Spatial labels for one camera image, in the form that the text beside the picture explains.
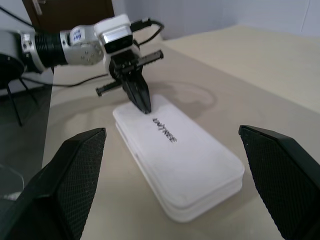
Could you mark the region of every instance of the label sticker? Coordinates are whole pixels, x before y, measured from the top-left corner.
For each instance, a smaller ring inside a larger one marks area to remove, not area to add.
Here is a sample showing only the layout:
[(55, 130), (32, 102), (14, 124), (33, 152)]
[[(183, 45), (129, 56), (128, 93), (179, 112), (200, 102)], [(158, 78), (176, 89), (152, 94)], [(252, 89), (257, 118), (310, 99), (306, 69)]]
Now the label sticker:
[(72, 45), (77, 44), (85, 39), (85, 30), (83, 28), (77, 28), (72, 30), (70, 41)]

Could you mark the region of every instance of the wooden door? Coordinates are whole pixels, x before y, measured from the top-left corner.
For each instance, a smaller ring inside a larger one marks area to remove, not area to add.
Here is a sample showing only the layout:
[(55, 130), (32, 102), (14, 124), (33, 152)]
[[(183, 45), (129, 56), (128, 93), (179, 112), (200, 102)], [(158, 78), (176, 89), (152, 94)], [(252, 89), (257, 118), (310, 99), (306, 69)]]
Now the wooden door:
[(32, 23), (48, 32), (114, 17), (112, 0), (23, 0)]

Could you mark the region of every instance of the white wall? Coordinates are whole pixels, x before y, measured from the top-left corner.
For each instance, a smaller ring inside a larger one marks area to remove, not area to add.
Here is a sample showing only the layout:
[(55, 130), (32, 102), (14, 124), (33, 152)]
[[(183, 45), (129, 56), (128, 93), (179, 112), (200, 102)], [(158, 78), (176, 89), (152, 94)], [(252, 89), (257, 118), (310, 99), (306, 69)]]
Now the white wall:
[[(4, 8), (6, 8), (8, 11), (16, 14), (20, 18), (23, 18), (26, 21), (30, 21), (30, 18), (28, 16), (28, 13), (25, 9), (25, 6), (21, 0), (0, 0), (0, 5)], [(32, 28), (16, 21), (12, 17), (6, 15), (5, 13), (0, 11), (0, 29), (6, 29), (6, 30), (11, 30), (11, 31), (26, 31), (30, 32), (33, 31)], [(45, 81), (48, 83), (52, 83), (53, 81), (53, 73), (50, 70), (47, 70), (44, 72), (42, 75), (39, 74), (34, 74), (34, 73), (29, 73), (26, 74), (28, 77), (40, 80), (40, 81)], [(27, 86), (30, 88), (33, 88), (37, 86), (37, 84), (34, 83), (29, 83), (26, 82)], [(9, 84), (10, 89), (12, 92), (19, 92), (23, 91), (25, 88), (21, 85), (21, 83), (17, 80), (10, 82)], [(6, 90), (0, 90), (0, 95), (7, 94)]]
[(320, 0), (113, 0), (131, 20), (151, 17), (165, 25), (163, 37), (178, 38), (243, 24), (320, 36)]
[(310, 0), (225, 0), (223, 21), (301, 34)]
[(115, 16), (127, 13), (125, 0), (112, 0), (112, 7)]

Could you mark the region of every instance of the black ribbed joint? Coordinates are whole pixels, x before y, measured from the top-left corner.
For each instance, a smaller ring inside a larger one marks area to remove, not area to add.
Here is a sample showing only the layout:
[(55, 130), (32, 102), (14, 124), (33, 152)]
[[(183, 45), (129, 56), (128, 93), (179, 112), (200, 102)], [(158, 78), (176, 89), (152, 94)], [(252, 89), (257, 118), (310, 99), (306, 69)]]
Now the black ribbed joint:
[(39, 58), (46, 68), (68, 64), (62, 48), (60, 33), (38, 34), (34, 36), (34, 41)]

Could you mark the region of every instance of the robotic arm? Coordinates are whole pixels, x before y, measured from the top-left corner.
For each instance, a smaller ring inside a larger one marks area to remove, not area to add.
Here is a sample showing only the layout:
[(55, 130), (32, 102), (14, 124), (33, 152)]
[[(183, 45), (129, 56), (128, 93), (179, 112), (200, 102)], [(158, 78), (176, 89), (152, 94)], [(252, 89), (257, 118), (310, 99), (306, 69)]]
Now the robotic arm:
[[(151, 112), (151, 102), (148, 85), (142, 76), (143, 66), (164, 56), (158, 50), (141, 57), (133, 32), (153, 23), (155, 21), (150, 19), (130, 23), (128, 16), (123, 14), (94, 25), (80, 25), (54, 34), (3, 31), (0, 34), (5, 42), (12, 42), (13, 39), (20, 42), (0, 49), (0, 65), (4, 69), (7, 67), (9, 78), (16, 79), (24, 72), (42, 73), (57, 65), (94, 65), (103, 60), (114, 82), (96, 88), (98, 96), (122, 86), (129, 99), (148, 114)], [(157, 33), (164, 27), (158, 24), (160, 29)]]

